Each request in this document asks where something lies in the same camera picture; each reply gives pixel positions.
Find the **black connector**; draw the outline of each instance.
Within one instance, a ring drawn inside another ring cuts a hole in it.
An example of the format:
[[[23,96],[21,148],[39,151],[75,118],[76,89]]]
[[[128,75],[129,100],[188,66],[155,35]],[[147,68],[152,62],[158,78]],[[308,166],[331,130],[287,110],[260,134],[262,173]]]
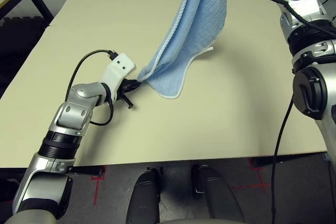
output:
[[[111,50],[108,51],[108,54],[109,54],[109,58],[110,58],[111,60],[114,60],[114,59],[118,56],[118,53],[117,53],[117,52],[115,52],[115,51],[111,51]]]

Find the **table leg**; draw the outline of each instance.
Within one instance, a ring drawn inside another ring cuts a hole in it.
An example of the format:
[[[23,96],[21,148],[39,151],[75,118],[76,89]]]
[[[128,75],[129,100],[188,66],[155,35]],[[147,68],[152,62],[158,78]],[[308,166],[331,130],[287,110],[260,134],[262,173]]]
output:
[[[51,14],[51,12],[49,11],[48,7],[43,2],[43,0],[31,0],[31,1],[34,3],[39,12],[42,14],[46,22],[49,24],[53,20],[54,16]]]
[[[5,17],[21,0],[9,0],[3,7],[0,8],[0,19]]]

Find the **floor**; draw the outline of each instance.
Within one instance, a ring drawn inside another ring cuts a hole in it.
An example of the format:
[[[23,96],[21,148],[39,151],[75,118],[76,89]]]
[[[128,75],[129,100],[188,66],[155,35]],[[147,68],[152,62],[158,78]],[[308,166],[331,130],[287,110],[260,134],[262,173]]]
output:
[[[184,218],[207,218],[203,200],[191,197],[190,167],[208,164],[232,187],[250,224],[270,223],[271,167],[252,168],[249,159],[217,159],[194,162],[107,166],[104,179],[75,175],[70,206],[58,224],[125,223],[133,185],[146,167],[164,166],[161,194],[162,222]],[[336,174],[332,171],[333,188]],[[277,166],[277,223],[335,224],[328,162],[322,154],[286,161]]]

